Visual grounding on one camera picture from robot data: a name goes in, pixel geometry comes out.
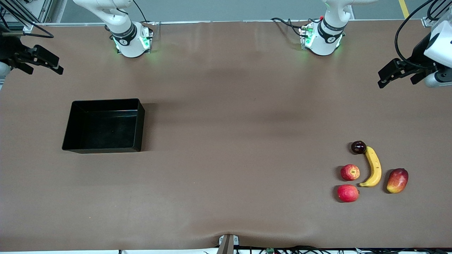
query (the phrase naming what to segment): brown table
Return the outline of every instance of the brown table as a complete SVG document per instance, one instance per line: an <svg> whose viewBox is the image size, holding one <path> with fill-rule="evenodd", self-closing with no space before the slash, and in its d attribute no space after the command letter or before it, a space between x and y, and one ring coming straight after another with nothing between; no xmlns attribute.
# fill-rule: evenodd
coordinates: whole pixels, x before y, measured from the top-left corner
<svg viewBox="0 0 452 254"><path fill-rule="evenodd" d="M400 21L351 22L334 55L301 51L273 23L164 25L153 52L115 53L103 27L49 28L24 38L61 58L59 76L14 70L0 92L0 250L190 249L234 233L241 245L450 247L452 88L385 89ZM405 54L426 33L408 23ZM139 98L140 153L80 155L61 144L73 100ZM363 155L385 181L336 200L338 167Z"/></svg>

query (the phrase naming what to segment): black plastic bin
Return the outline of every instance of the black plastic bin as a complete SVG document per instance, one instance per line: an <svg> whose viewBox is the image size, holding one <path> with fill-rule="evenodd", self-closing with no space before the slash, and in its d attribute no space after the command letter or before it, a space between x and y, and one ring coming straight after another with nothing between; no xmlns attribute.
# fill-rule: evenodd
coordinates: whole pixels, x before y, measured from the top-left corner
<svg viewBox="0 0 452 254"><path fill-rule="evenodd" d="M139 99L74 101L62 148L80 154L139 152L144 113Z"/></svg>

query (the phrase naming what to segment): red apple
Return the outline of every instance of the red apple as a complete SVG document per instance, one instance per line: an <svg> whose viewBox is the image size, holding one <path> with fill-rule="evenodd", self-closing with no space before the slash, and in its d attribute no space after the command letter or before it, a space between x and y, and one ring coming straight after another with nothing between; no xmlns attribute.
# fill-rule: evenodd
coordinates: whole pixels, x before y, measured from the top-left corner
<svg viewBox="0 0 452 254"><path fill-rule="evenodd" d="M408 172L405 169L395 169L389 175L386 189L390 193L399 193L405 189L408 183Z"/></svg>
<svg viewBox="0 0 452 254"><path fill-rule="evenodd" d="M340 170L340 175L346 181L353 181L359 177L359 168L353 164L345 165Z"/></svg>
<svg viewBox="0 0 452 254"><path fill-rule="evenodd" d="M344 184L338 188L339 199L344 202L356 201L359 197L358 189L351 184Z"/></svg>

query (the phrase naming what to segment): yellow tape strip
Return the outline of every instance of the yellow tape strip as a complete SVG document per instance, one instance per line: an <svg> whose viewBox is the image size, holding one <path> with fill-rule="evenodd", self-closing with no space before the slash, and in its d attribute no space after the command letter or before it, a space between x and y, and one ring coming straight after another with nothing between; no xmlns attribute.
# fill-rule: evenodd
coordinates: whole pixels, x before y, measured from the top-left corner
<svg viewBox="0 0 452 254"><path fill-rule="evenodd" d="M408 8L406 7L405 0L399 0L399 4L400 4L400 8L402 9L403 16L406 19L410 15L410 13L408 12Z"/></svg>

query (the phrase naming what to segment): yellow banana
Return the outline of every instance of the yellow banana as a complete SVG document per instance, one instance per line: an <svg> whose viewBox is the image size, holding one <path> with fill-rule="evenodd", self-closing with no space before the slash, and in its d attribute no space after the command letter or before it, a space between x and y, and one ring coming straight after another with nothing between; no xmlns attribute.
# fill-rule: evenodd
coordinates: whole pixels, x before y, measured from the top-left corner
<svg viewBox="0 0 452 254"><path fill-rule="evenodd" d="M378 182L380 182L381 179L380 160L378 159L374 149L369 146L366 149L366 157L367 160L369 161L371 174L370 177L364 183L360 183L359 186L374 187L375 185L378 184Z"/></svg>

